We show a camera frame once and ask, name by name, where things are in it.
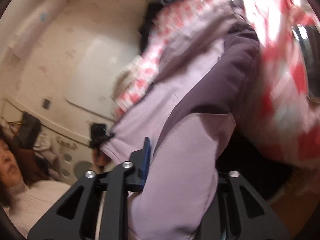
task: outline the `white wall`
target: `white wall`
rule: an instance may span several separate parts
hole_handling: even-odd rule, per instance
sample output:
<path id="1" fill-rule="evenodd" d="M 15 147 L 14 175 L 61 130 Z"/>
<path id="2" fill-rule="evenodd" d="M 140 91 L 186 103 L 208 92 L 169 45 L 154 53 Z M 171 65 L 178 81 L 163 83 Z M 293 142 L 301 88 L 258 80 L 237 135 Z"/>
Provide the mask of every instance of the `white wall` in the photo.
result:
<path id="1" fill-rule="evenodd" d="M 22 19 L 41 1 L 12 1 L 0 19 L 0 35 L 5 36 L 3 41 L 9 40 Z M 70 78 L 97 35 L 116 38 L 114 30 L 120 28 L 121 22 L 119 18 L 105 13 L 105 8 L 119 12 L 122 19 L 132 21 L 136 26 L 142 22 L 146 6 L 141 0 L 70 0 L 25 60 L 6 52 L 0 69 L 0 92 L 8 94 L 55 125 L 89 138 L 91 122 L 106 122 L 108 125 L 113 122 L 65 100 Z M 17 11 L 23 11 L 20 17 L 17 17 Z M 4 42 L 0 46 L 0 52 L 6 51 Z M 49 110 L 42 108 L 44 98 L 52 101 Z"/>

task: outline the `metal screw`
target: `metal screw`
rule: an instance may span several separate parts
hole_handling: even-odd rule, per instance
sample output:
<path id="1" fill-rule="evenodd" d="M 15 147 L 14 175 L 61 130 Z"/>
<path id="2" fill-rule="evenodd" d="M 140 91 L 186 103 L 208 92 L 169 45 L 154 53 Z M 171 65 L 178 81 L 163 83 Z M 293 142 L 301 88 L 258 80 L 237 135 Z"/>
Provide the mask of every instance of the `metal screw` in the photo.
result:
<path id="1" fill-rule="evenodd" d="M 95 173 L 95 171 L 87 171 L 85 173 L 85 176 L 89 179 L 94 178 L 96 176 L 97 173 Z"/>
<path id="2" fill-rule="evenodd" d="M 229 176 L 233 178 L 237 178 L 240 176 L 240 173 L 238 171 L 230 171 Z"/>
<path id="3" fill-rule="evenodd" d="M 132 162 L 124 162 L 122 163 L 122 167 L 124 168 L 131 168 L 133 166 L 133 163 Z"/>

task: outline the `black clamp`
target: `black clamp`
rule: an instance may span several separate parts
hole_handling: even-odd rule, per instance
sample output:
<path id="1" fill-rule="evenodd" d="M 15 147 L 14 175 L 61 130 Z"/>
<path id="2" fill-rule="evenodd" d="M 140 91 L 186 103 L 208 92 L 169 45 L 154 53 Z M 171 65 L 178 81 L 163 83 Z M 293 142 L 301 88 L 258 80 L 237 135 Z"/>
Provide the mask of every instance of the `black clamp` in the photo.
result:
<path id="1" fill-rule="evenodd" d="M 100 200 L 105 199 L 99 240 L 128 236 L 128 191 L 142 192 L 150 164 L 150 140 L 113 171 L 87 171 L 31 228 L 28 240 L 94 240 Z"/>
<path id="2" fill-rule="evenodd" d="M 290 240 L 269 204 L 238 172 L 219 173 L 217 193 L 198 228 L 197 240 Z"/>
<path id="3" fill-rule="evenodd" d="M 110 140 L 115 134 L 110 133 L 107 135 L 108 126 L 105 123 L 93 123 L 90 127 L 91 141 L 89 148 L 97 149 L 100 144 Z"/>

